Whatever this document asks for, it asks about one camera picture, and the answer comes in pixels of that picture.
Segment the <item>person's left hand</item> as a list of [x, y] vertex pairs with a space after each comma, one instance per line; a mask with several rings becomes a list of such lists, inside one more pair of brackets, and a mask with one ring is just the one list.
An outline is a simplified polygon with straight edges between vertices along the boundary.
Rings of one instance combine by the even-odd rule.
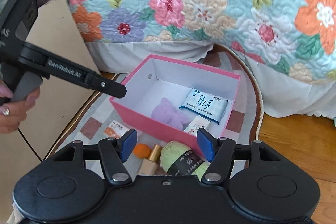
[[7, 102], [1, 106], [1, 134], [17, 131], [20, 123], [27, 118], [27, 112], [35, 106], [40, 94], [41, 89], [38, 87], [25, 100]]

